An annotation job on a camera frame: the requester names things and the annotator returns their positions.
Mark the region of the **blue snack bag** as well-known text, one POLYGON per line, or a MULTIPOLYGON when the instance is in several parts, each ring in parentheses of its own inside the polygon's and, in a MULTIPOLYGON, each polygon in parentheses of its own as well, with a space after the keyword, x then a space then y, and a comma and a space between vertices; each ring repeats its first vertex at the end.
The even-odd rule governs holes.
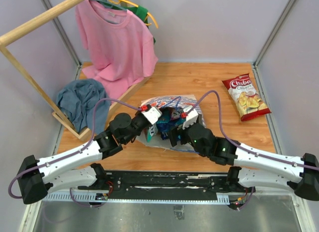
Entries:
POLYGON ((185 119, 180 117, 182 112, 183 109, 180 107, 166 107, 162 110, 162 116, 156 123, 162 140, 168 139, 168 132, 171 127, 178 127, 179 125, 183 124, 185 119))

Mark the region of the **blue checkered paper bag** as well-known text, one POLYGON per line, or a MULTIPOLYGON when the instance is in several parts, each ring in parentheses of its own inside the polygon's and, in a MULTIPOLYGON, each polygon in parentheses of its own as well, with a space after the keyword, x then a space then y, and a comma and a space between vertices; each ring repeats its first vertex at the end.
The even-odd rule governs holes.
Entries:
POLYGON ((162 116, 154 125, 144 130, 136 140, 147 147, 194 153, 189 143, 184 145, 180 143, 179 135, 176 138, 177 145, 172 146, 168 134, 173 126, 181 126, 185 121, 180 118, 183 109, 192 107, 196 102, 193 94, 158 96, 142 101, 142 105, 149 104, 157 107, 162 112, 162 116))

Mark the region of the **red Chuba chips bag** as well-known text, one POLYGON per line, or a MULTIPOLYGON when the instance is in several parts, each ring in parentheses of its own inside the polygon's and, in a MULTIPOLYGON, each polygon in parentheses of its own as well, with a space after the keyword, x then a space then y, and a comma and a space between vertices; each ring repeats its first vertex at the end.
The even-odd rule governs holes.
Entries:
POLYGON ((271 110, 254 87, 248 73, 222 80, 222 83, 235 102, 241 121, 252 120, 271 113, 271 110))

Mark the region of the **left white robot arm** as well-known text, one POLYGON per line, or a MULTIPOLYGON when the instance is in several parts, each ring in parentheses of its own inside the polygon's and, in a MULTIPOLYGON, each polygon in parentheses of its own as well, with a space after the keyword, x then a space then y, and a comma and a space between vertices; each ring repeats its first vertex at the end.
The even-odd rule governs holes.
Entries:
POLYGON ((40 201, 53 188, 52 180, 62 173, 89 162, 103 160, 123 149, 123 145, 139 136, 158 120, 147 112, 138 112, 134 118, 127 113, 118 114, 108 128, 88 144, 61 153, 51 158, 36 159, 33 155, 24 158, 18 174, 18 185, 23 203, 40 201))

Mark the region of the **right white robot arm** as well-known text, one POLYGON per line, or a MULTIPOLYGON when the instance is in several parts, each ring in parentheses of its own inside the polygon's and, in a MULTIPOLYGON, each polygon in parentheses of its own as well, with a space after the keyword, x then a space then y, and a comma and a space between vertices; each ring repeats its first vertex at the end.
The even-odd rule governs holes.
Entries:
POLYGON ((319 161, 313 154, 285 156, 258 150, 226 136, 216 137, 200 123, 171 128, 168 138, 172 146, 177 141, 190 144, 200 156, 219 165, 229 165, 226 187, 231 192, 273 187, 291 190, 302 199, 319 199, 319 161))

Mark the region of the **green white snack pack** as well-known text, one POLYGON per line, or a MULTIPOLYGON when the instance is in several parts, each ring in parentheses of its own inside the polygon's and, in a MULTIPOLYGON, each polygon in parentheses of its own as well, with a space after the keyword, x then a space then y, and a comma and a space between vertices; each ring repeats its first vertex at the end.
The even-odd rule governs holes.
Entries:
POLYGON ((147 142, 150 142, 152 137, 155 136, 158 133, 158 128, 156 124, 151 125, 147 129, 147 142))

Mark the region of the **blue crumpled cloth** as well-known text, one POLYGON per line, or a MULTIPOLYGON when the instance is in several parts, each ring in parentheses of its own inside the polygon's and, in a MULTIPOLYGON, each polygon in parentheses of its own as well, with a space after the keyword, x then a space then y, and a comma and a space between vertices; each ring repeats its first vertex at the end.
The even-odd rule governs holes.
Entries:
POLYGON ((96 134, 104 131, 111 102, 96 103, 108 95, 103 85, 94 79, 74 80, 59 91, 56 105, 68 117, 77 132, 88 127, 96 134))

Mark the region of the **pink t-shirt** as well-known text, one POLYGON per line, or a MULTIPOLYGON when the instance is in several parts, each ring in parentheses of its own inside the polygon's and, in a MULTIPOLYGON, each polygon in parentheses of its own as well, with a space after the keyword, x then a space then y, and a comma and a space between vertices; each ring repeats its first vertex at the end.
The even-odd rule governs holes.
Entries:
POLYGON ((152 76, 158 61, 154 38, 133 12, 85 0, 76 6, 75 17, 92 62, 83 73, 99 81, 109 97, 118 99, 132 85, 152 76))

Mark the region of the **green garment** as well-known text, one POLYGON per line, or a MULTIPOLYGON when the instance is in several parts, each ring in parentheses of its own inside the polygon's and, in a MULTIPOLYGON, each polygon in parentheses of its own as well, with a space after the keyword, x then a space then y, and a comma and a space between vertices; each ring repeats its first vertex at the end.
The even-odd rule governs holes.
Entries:
POLYGON ((135 5, 132 2, 128 2, 125 0, 107 0, 107 1, 110 1, 114 4, 118 4, 126 8, 127 10, 131 11, 145 24, 147 28, 149 28, 149 26, 152 24, 148 22, 148 18, 151 17, 151 15, 149 14, 149 11, 146 8, 140 5, 135 5))

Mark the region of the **grey-blue hanger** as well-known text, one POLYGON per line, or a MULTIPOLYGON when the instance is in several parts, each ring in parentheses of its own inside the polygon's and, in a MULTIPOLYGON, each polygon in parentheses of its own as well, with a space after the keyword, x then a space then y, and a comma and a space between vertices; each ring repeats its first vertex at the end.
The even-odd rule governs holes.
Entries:
POLYGON ((107 1, 107 0, 90 0, 90 1, 97 1, 105 8, 127 11, 126 8, 124 8, 118 4, 114 4, 114 3, 107 1))

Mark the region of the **yellow hanger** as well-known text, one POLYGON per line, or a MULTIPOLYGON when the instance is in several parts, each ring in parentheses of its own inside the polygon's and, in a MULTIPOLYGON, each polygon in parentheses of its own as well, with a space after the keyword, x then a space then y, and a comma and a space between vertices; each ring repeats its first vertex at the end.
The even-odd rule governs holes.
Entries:
POLYGON ((156 28, 159 28, 158 22, 155 17, 145 7, 134 2, 131 2, 129 0, 102 0, 102 4, 106 6, 111 6, 111 4, 113 4, 113 7, 117 7, 118 9, 120 7, 129 9, 139 19, 141 19, 147 27, 154 25, 156 28))

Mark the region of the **wooden clothes rack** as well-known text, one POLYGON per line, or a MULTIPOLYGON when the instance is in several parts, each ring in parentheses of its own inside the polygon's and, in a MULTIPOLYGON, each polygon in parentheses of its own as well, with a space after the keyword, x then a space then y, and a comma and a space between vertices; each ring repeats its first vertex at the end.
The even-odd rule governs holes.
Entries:
MULTIPOLYGON (((41 0, 0 0, 0 32, 4 34, 40 15, 41 0)), ((79 67, 49 22, 8 46, 45 93, 55 99, 69 82, 81 78, 79 67)), ((50 143, 58 121, 52 108, 4 57, 0 58, 0 140, 19 144, 50 143)))

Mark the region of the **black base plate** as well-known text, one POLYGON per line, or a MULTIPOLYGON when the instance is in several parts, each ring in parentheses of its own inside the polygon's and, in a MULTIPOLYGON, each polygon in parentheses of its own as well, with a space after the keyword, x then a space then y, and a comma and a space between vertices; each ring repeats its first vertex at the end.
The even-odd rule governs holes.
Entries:
POLYGON ((251 192, 227 173, 106 171, 104 177, 80 190, 113 189, 111 199, 129 200, 214 200, 218 193, 251 192))

